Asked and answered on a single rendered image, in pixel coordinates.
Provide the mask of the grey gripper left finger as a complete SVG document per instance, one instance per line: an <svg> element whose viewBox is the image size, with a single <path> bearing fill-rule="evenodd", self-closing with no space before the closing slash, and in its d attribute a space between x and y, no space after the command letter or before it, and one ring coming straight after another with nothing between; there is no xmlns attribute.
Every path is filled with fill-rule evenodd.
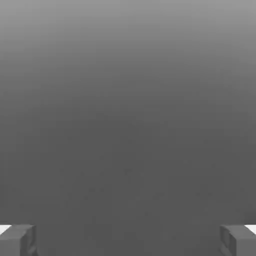
<svg viewBox="0 0 256 256"><path fill-rule="evenodd" d="M37 227L0 224L0 256L38 256Z"/></svg>

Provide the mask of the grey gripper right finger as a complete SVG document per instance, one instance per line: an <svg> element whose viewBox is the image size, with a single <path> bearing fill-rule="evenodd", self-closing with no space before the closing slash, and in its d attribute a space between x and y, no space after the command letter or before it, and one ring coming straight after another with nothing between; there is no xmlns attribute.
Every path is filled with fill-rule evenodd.
<svg viewBox="0 0 256 256"><path fill-rule="evenodd" d="M256 224L221 225L219 235L223 256L256 256Z"/></svg>

